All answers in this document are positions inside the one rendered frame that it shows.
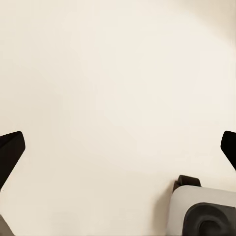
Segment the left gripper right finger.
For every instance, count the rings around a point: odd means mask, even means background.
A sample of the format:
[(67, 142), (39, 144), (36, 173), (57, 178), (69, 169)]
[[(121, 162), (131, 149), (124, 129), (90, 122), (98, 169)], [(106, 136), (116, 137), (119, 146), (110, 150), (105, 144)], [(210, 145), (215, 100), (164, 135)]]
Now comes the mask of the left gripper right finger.
[(236, 170), (236, 133), (224, 131), (220, 148)]

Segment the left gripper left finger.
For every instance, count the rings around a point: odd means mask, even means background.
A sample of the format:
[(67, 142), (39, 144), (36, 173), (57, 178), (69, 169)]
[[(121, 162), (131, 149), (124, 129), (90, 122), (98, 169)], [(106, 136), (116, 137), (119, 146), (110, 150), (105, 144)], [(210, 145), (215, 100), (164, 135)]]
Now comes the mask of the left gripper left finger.
[(0, 190), (26, 149), (21, 131), (0, 136)]

